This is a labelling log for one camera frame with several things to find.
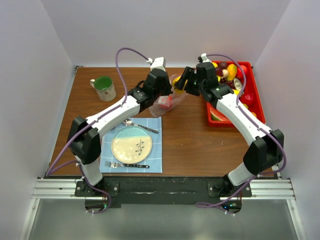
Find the clear zip top bag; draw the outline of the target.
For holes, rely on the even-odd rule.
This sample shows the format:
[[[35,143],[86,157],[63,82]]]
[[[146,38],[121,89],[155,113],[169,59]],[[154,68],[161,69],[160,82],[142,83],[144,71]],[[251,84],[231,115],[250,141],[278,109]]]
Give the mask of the clear zip top bag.
[[[171,84],[170,95],[160,96],[154,104],[149,107],[149,112],[154,118],[158,118],[168,111],[176,107],[182,100],[188,95],[185,91],[176,89],[173,84],[180,79],[180,75],[174,74],[169,77],[169,82]]]

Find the red apple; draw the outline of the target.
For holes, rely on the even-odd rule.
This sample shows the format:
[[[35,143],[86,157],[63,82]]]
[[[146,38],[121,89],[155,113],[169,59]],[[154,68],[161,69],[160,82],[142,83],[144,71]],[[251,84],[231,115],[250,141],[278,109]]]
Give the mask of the red apple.
[[[247,72],[248,72],[247,67],[245,65],[240,65],[237,67],[237,73],[235,77],[241,80],[246,76]]]
[[[172,106],[172,97],[168,96],[160,96],[158,99],[158,104],[163,109],[168,109]]]

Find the dark purple fruit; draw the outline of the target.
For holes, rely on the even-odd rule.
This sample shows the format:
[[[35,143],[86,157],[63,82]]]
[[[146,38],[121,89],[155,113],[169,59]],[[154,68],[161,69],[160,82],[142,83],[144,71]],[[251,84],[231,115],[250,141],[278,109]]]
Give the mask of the dark purple fruit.
[[[216,74],[220,77],[222,77],[222,69],[227,69],[228,64],[225,61],[221,61],[217,64],[217,67],[215,68]]]

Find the white garlic bulb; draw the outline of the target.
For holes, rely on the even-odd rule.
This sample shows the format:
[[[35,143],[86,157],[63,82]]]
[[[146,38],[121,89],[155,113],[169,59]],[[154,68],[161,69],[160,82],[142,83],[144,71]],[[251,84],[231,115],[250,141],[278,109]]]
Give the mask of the white garlic bulb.
[[[227,69],[222,69],[222,78],[227,78],[229,75],[229,72]]]

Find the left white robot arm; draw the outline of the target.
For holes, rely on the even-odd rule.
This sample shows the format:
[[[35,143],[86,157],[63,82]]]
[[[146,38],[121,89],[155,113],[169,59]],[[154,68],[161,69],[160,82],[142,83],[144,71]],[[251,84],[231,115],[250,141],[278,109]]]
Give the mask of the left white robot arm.
[[[168,73],[162,69],[153,69],[141,84],[128,91],[112,106],[86,119],[78,116],[72,121],[67,143],[88,181],[85,188],[88,193],[99,196],[104,190],[101,182],[103,175],[98,163],[101,138],[123,120],[152,106],[160,96],[171,93]]]

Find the purple grape bunch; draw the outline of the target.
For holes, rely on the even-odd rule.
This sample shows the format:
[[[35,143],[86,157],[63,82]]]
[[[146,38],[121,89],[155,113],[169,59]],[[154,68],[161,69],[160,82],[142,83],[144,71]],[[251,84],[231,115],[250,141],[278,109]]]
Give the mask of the purple grape bunch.
[[[226,78],[221,78],[220,79],[220,83],[221,84],[227,84],[230,88],[232,88],[234,90],[236,89],[233,80],[227,80]]]

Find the silver toy fish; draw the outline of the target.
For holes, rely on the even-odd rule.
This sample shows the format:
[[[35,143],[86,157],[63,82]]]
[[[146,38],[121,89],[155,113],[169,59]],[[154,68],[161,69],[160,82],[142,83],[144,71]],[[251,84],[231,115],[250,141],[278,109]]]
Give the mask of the silver toy fish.
[[[242,90],[243,84],[238,78],[235,77],[233,79],[233,84],[234,84],[235,90],[237,90],[239,92]]]

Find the watermelon slice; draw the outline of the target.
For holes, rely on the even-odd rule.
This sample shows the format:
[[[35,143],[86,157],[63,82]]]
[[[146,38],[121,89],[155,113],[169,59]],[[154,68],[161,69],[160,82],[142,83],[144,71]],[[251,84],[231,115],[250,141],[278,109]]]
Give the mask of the watermelon slice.
[[[212,121],[219,121],[219,122],[226,121],[226,118],[223,115],[215,111],[211,111],[210,116]]]

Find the metal spoon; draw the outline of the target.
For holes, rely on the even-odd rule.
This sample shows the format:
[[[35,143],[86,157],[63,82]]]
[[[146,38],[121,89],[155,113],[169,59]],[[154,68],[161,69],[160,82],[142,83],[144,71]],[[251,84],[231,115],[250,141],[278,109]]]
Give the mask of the metal spoon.
[[[155,130],[155,129],[152,129],[152,128],[149,128],[147,126],[143,126],[141,124],[137,124],[137,123],[134,123],[131,119],[127,118],[125,120],[122,121],[122,124],[125,125],[125,126],[134,126],[134,127],[140,127],[148,132],[151,132],[151,133],[154,133],[154,134],[159,134],[159,131]]]

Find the red plastic bin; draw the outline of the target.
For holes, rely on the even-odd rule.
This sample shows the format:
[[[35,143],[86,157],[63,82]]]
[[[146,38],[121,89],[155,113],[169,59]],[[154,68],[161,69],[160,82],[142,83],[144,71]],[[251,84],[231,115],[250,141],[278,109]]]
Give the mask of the red plastic bin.
[[[247,67],[246,86],[244,89],[244,94],[250,93],[250,94],[253,94],[253,96],[254,96],[254,103],[252,105],[248,106],[249,107],[248,110],[250,112],[256,113],[257,119],[260,122],[262,122],[263,124],[265,124],[266,123],[265,115],[264,115],[264,111],[263,111],[262,104],[260,101],[260,96],[259,96],[258,88],[256,85],[252,66],[249,62],[246,62],[246,61],[240,61],[239,64]],[[209,103],[206,103],[206,107],[207,107],[207,122],[208,122],[209,127],[233,128],[233,129],[235,128],[235,126],[231,123],[231,121],[226,116],[224,116],[218,110],[214,109]],[[226,118],[226,121],[212,121],[211,112],[217,112],[217,113],[221,114],[222,116],[224,116]]]

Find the green floral mug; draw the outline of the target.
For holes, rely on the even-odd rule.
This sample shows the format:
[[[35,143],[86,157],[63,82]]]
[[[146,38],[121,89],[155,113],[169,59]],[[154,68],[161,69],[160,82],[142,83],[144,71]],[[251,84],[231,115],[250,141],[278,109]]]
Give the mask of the green floral mug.
[[[116,97],[116,90],[109,76],[100,76],[96,79],[91,79],[89,83],[95,89],[101,101],[110,102]]]

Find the cream and teal plate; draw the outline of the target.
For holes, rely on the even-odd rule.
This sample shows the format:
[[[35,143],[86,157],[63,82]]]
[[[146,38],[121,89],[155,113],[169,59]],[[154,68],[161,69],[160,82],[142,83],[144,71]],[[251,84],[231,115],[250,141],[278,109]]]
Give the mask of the cream and teal plate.
[[[113,156],[123,164],[137,164],[145,160],[153,146],[151,135],[138,126],[125,126],[111,141]]]

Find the metal fork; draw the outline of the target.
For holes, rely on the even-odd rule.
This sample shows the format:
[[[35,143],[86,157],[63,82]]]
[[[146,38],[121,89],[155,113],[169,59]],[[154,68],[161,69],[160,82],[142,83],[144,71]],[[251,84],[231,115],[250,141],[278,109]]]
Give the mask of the metal fork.
[[[120,168],[120,167],[139,168],[139,169],[150,168],[149,165],[144,165],[144,164],[128,164],[128,163],[117,163],[117,162],[110,162],[110,161],[105,161],[104,166],[110,167],[110,168]]]

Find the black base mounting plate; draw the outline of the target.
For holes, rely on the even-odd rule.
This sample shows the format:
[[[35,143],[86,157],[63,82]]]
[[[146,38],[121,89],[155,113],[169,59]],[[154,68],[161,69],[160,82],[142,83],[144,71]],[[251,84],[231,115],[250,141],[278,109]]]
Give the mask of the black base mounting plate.
[[[231,186],[222,177],[105,176],[97,186],[76,182],[76,197],[88,208],[122,205],[196,205],[229,210],[243,197],[251,197],[249,184]]]

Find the aluminium frame rail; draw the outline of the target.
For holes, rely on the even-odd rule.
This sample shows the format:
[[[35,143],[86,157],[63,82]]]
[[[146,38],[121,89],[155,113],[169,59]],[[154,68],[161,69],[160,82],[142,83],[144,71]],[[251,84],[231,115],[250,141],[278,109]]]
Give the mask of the aluminium frame rail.
[[[138,196],[192,196],[204,198],[221,195],[220,177],[177,177],[177,176],[107,176],[104,179],[105,192],[113,198],[125,194]],[[290,180],[252,180],[241,191],[244,199],[293,200],[295,193]],[[91,189],[81,179],[46,178],[36,181],[32,197],[38,199],[98,199],[102,193]]]

